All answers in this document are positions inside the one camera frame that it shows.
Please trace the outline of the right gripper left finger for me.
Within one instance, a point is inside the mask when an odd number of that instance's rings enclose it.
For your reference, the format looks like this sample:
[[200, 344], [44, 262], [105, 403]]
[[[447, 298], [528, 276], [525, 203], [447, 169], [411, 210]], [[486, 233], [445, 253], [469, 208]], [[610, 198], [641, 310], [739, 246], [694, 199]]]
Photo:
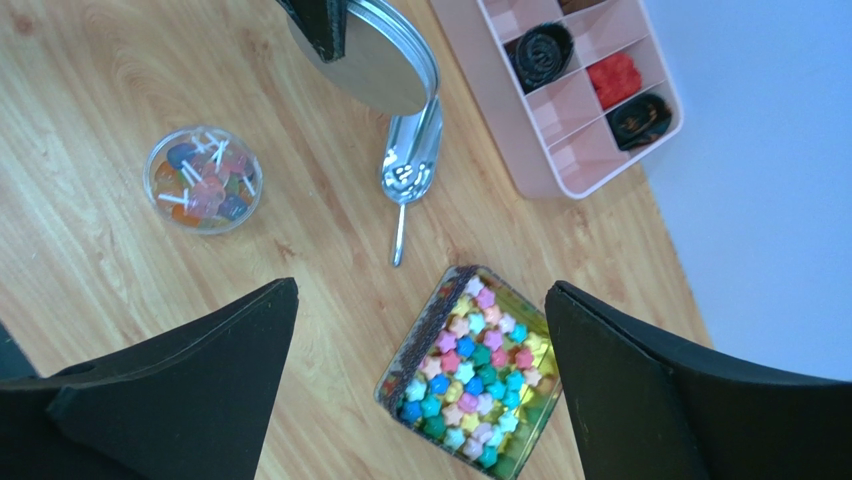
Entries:
[[299, 305], [276, 279], [49, 377], [1, 383], [5, 479], [251, 479]]

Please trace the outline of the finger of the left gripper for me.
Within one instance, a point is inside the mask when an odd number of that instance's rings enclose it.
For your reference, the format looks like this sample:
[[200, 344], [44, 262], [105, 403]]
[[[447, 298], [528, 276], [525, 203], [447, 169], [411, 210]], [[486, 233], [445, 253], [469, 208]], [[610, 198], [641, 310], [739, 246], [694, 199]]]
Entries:
[[346, 0], [277, 0], [324, 63], [345, 56]]

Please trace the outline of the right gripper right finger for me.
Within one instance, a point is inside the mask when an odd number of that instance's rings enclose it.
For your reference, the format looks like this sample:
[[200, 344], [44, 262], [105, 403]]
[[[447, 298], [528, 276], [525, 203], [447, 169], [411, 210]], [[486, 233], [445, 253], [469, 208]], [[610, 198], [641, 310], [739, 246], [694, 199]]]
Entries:
[[851, 385], [741, 360], [559, 281], [545, 313], [589, 479], [847, 479]]

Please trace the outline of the white jar lid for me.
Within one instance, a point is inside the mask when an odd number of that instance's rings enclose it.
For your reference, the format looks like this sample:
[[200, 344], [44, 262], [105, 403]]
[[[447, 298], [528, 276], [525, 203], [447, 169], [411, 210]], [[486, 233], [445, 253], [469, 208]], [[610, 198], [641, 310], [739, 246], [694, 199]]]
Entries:
[[413, 115], [438, 96], [440, 68], [420, 32], [386, 1], [347, 1], [345, 56], [324, 63], [288, 15], [290, 33], [329, 82], [389, 115]]

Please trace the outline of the silver metal scoop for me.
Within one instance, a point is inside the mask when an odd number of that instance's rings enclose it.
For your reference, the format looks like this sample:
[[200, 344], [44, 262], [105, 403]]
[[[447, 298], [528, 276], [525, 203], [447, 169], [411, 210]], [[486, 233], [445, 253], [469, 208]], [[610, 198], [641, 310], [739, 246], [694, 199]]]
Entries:
[[391, 117], [380, 186], [399, 207], [391, 265], [403, 258], [407, 206], [420, 200], [433, 184], [443, 134], [443, 110], [439, 97], [413, 115]]

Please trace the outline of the green tin of star candies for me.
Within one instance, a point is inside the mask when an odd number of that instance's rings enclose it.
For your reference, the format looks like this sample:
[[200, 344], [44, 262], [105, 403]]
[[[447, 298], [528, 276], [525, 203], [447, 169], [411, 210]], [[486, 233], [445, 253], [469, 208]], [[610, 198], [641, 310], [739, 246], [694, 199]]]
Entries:
[[393, 419], [491, 479], [515, 479], [562, 387], [547, 321], [482, 265], [451, 266], [374, 390]]

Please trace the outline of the clear glass jar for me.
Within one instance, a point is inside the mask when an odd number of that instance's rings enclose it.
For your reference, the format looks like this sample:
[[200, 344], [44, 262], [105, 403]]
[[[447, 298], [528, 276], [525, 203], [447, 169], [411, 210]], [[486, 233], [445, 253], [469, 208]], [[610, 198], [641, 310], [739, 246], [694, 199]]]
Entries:
[[155, 211], [202, 235], [227, 233], [247, 221], [260, 204], [263, 182], [248, 144], [206, 124], [167, 134], [151, 149], [143, 170], [144, 190]]

